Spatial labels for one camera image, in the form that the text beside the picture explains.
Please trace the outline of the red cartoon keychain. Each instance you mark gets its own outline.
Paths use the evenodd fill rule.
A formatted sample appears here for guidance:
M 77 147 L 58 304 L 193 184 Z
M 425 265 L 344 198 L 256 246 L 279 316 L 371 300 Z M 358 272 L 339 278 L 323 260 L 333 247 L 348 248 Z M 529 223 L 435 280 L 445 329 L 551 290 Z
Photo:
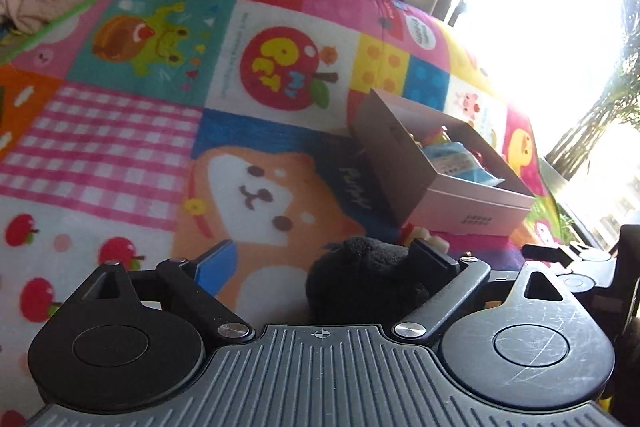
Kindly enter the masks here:
M 400 231 L 399 242 L 402 246 L 409 247 L 415 239 L 423 239 L 434 251 L 438 251 L 441 254 L 447 254 L 450 248 L 450 244 L 446 239 L 433 235 L 426 228 L 408 223 Z

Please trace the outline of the black plush toy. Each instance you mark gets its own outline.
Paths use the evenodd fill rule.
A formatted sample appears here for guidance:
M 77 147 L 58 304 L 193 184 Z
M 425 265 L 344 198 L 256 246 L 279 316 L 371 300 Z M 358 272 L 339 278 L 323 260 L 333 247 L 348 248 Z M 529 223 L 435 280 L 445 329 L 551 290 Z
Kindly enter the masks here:
M 314 323 L 386 329 L 431 297 L 406 247 L 366 236 L 346 239 L 315 261 L 305 291 Z

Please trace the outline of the blue tissue pack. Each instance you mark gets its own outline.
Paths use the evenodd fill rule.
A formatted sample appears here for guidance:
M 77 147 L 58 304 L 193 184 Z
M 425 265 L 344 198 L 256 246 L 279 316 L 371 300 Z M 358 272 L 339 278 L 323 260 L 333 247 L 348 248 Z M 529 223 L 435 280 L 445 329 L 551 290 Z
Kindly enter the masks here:
M 434 169 L 445 176 L 490 187 L 503 182 L 503 179 L 487 171 L 460 142 L 427 145 L 422 150 Z

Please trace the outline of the red cartoon figure toy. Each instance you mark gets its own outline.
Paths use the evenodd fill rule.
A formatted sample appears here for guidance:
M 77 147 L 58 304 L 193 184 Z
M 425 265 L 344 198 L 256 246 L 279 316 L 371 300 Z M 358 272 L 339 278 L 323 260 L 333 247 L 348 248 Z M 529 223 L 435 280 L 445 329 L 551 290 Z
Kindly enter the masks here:
M 446 126 L 440 126 L 436 131 L 431 132 L 422 140 L 418 140 L 416 138 L 412 138 L 413 142 L 416 143 L 417 146 L 421 148 L 429 147 L 429 146 L 439 146 L 442 144 L 447 144 L 451 142 L 450 136 L 448 134 L 448 129 Z

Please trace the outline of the pink cardboard box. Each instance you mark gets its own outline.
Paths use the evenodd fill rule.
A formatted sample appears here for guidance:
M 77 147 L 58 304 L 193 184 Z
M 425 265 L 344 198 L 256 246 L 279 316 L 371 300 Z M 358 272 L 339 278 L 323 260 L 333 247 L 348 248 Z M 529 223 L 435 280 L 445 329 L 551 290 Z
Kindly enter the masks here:
M 479 153 L 488 172 L 501 183 L 491 187 L 438 171 L 416 140 L 442 128 L 467 150 Z M 357 108 L 352 134 L 366 152 L 400 225 L 508 236 L 535 202 L 524 182 L 468 124 L 406 98 L 370 91 Z

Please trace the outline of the colourful cartoon play mat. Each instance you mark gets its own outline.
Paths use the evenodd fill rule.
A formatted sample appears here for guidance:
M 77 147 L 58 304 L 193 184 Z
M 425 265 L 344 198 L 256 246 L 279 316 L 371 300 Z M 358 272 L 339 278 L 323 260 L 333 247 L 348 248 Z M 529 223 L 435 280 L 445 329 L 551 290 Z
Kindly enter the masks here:
M 396 242 L 349 128 L 380 90 L 480 132 L 533 195 L 508 237 L 453 237 L 514 267 L 561 238 L 529 120 L 440 20 L 399 0 L 86 0 L 1 29 L 1 421 L 42 406 L 39 329 L 98 265 L 151 269 L 223 239 L 218 297 L 300 321 L 308 268 L 354 235 Z

